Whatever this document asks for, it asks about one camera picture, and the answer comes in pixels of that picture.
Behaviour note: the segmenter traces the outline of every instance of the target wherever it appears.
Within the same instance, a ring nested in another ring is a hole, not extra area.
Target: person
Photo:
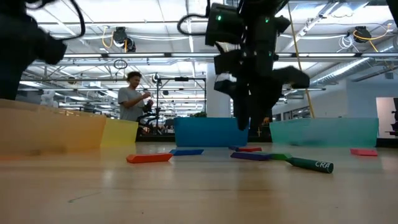
[[[142,75],[139,72],[128,73],[126,81],[129,86],[119,90],[118,103],[120,104],[120,119],[122,120],[137,121],[137,118],[144,114],[144,99],[149,98],[150,93],[140,94],[136,90],[141,78]],[[154,102],[149,100],[147,104],[152,106]]]

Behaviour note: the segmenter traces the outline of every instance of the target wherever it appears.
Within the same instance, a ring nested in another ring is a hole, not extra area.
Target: blue bin
[[[272,122],[272,142],[297,146],[374,147],[377,118],[315,118]]]
[[[235,118],[174,118],[178,147],[245,146],[248,130],[240,131]]]

